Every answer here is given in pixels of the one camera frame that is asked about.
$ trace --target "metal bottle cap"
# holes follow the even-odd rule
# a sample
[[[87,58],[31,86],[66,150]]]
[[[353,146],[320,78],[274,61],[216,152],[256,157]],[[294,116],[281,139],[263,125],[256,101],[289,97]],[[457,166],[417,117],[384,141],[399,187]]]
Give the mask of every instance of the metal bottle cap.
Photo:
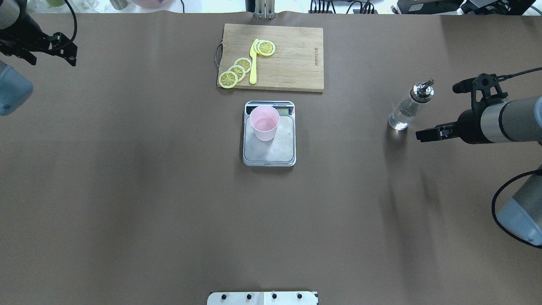
[[[435,90],[431,87],[435,82],[430,78],[426,82],[419,82],[410,90],[410,96],[418,103],[427,103],[435,94]]]

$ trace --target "plastic cup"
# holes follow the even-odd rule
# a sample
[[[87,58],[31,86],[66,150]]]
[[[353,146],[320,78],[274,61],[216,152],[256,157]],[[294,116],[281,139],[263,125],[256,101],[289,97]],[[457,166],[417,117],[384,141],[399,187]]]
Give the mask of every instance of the plastic cup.
[[[250,125],[254,128],[254,134],[262,141],[270,141],[275,137],[279,119],[279,112],[267,105],[254,108],[249,117]]]

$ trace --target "wooden cutting board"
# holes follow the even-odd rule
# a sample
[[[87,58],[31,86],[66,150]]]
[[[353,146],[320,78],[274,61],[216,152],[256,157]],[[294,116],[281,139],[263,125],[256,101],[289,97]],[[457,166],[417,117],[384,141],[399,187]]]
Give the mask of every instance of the wooden cutting board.
[[[271,56],[258,55],[257,83],[251,85],[249,73],[235,88],[285,91],[324,91],[324,30],[322,28],[224,25],[222,59],[218,75],[236,59],[250,59],[254,40],[271,40],[276,46]]]

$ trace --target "tabletop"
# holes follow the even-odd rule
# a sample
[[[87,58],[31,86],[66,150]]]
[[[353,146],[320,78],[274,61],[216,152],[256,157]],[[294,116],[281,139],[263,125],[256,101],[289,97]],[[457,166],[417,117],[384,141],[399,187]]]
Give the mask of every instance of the tabletop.
[[[35,19],[71,30],[69,15]],[[540,66],[540,18],[78,20],[76,67],[2,57],[34,94],[0,119],[0,303],[205,304],[214,291],[270,290],[317,291],[322,305],[540,303],[540,251],[500,231],[490,203],[540,165],[541,147],[414,133],[470,107],[454,83]],[[225,23],[322,27],[324,92],[218,88]],[[428,78],[430,104],[407,130],[389,128]],[[501,86],[526,98],[542,94],[539,79]],[[293,167],[242,163],[250,100],[295,104]]]

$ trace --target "lemon slice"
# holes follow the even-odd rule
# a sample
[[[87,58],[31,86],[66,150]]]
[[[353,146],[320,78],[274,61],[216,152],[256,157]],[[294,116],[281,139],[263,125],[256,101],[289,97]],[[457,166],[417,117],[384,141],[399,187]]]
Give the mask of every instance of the lemon slice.
[[[241,57],[239,59],[237,59],[234,63],[234,66],[235,65],[239,65],[241,67],[243,67],[245,73],[248,73],[250,71],[250,69],[252,68],[252,62],[250,61],[250,59],[246,58],[246,57]]]
[[[232,71],[226,71],[218,77],[218,84],[222,88],[230,89],[237,85],[237,74]]]
[[[256,45],[256,52],[262,56],[271,56],[275,53],[275,44],[269,40],[260,40]]]
[[[247,73],[245,72],[244,68],[240,65],[233,65],[228,69],[228,71],[232,71],[233,73],[237,75],[237,82],[242,81],[245,74]]]

